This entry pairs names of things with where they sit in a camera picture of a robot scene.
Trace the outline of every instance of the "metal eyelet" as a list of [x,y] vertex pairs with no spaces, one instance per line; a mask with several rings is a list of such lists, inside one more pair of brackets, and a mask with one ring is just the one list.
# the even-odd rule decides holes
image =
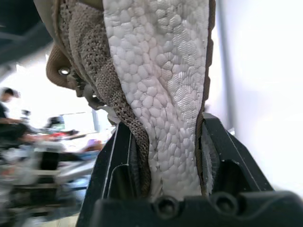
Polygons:
[[59,71],[59,74],[62,75],[62,76],[67,76],[71,73],[71,69],[68,68],[68,67],[62,67],[58,71]]

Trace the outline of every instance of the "white wall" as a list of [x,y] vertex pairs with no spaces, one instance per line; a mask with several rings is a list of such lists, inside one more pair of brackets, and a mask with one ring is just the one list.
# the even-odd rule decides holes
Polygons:
[[236,136],[273,186],[303,196],[303,2],[221,3]]

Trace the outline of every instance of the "textured sole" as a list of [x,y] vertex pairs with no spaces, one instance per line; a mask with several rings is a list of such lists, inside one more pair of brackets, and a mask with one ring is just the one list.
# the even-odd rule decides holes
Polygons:
[[195,143],[209,86],[210,6],[209,0],[103,1],[122,90],[149,135],[152,197],[201,195]]

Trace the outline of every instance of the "blurry background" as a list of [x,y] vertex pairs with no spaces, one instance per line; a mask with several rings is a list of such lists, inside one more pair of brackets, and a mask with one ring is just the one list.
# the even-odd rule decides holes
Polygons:
[[[275,188],[301,196],[302,7],[303,2],[297,0],[217,1],[212,82],[206,104],[226,129],[234,129]],[[0,87],[21,93],[21,99],[10,103],[11,114],[18,117],[21,109],[30,110],[35,127],[44,126],[49,117],[63,115],[71,128],[100,132],[106,140],[110,130],[107,113],[92,111],[84,98],[46,78],[50,45],[10,62],[13,70],[1,67]]]

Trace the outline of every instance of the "sneaker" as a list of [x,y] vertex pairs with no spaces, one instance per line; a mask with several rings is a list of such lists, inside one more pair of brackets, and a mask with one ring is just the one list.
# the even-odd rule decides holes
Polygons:
[[[214,0],[35,0],[55,45],[47,76],[113,108],[139,146],[143,196],[204,194],[202,111]],[[60,68],[68,67],[68,77]]]

